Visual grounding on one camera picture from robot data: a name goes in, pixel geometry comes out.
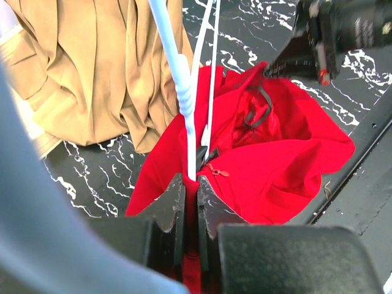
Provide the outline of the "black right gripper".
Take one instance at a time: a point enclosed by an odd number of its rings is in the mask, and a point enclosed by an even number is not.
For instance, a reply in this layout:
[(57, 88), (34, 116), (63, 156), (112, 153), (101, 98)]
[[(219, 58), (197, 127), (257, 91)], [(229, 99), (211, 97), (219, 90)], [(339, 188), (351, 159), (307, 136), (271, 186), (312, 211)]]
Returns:
[(264, 76), (326, 85), (341, 55), (391, 45), (391, 1), (299, 1), (295, 32)]

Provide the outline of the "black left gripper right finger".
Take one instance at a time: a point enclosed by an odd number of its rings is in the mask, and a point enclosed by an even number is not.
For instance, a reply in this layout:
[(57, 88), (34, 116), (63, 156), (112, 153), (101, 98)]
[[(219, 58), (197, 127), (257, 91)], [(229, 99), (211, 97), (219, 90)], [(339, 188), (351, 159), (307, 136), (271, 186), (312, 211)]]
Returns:
[(382, 293), (365, 247), (350, 230), (252, 225), (207, 177), (198, 180), (203, 293)]

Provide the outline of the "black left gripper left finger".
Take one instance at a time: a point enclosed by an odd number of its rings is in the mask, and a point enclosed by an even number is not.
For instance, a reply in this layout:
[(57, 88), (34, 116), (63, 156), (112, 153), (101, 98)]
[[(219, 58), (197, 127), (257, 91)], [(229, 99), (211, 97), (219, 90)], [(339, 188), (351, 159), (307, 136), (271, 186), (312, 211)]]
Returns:
[(134, 217), (87, 218), (96, 232), (125, 257), (183, 281), (186, 188), (177, 173), (163, 194)]

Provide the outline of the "red cloth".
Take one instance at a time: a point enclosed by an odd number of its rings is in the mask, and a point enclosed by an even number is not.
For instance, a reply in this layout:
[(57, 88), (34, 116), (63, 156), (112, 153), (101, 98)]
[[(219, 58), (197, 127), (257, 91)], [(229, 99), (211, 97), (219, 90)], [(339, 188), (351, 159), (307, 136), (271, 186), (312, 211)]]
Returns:
[(212, 111), (210, 149), (218, 155), (200, 174), (245, 221), (272, 225), (302, 212), (322, 175), (339, 171), (355, 144), (306, 91), (288, 79), (266, 79), (265, 67), (202, 67), (195, 130), (201, 138)]

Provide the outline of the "blue wire hanger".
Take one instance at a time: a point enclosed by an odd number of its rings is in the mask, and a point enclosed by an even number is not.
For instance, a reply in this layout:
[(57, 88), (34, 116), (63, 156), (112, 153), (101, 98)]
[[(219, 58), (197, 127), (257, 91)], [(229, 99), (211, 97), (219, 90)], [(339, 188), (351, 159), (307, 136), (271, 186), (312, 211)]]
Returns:
[(212, 68), (208, 98), (208, 123), (206, 124), (202, 134), (202, 145), (206, 147), (207, 151), (209, 151), (210, 149), (213, 121), (213, 99), (216, 76), (217, 38), (219, 32), (221, 2), (208, 1), (206, 5), (197, 44), (194, 50), (194, 58), (191, 68), (189, 68), (188, 66), (186, 57), (183, 54), (178, 53), (165, 1), (149, 2), (149, 6), (156, 22), (161, 42), (167, 56), (171, 75), (175, 82), (179, 110), (180, 113), (184, 116), (185, 120), (185, 127), (187, 132), (187, 176), (193, 181), (196, 180), (197, 173), (197, 141), (195, 132), (194, 112), (197, 98), (198, 73), (206, 29), (209, 24), (209, 17), (213, 4), (216, 5), (216, 14), (214, 23), (213, 57), (211, 60)]

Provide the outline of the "tan brown skirt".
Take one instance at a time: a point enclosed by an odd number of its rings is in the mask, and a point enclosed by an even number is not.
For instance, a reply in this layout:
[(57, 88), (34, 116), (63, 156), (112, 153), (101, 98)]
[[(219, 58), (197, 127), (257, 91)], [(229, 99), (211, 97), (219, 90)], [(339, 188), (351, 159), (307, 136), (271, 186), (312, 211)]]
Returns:
[(178, 113), (148, 1), (9, 1), (11, 85), (49, 134), (88, 146), (130, 133), (150, 152)]

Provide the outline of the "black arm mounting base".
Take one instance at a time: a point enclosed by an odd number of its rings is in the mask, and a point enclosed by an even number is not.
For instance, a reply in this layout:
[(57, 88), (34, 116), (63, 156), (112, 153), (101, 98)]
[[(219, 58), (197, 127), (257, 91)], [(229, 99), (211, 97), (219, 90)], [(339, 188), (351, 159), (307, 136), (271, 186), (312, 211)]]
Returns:
[(391, 293), (391, 90), (350, 133), (356, 151), (292, 225), (340, 226), (370, 253), (385, 293)]

